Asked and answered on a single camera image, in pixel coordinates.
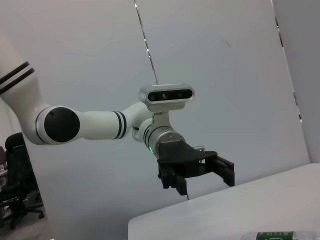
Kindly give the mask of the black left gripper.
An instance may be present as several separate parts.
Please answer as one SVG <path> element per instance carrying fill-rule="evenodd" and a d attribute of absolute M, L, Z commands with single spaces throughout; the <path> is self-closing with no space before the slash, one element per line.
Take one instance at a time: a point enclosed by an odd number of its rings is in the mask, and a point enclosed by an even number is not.
<path fill-rule="evenodd" d="M 235 186 L 234 163 L 215 151 L 200 151 L 186 142 L 172 141 L 159 145 L 158 178 L 164 189 L 174 188 L 181 196 L 187 196 L 185 178 L 198 177 L 213 172 L 229 187 Z"/>

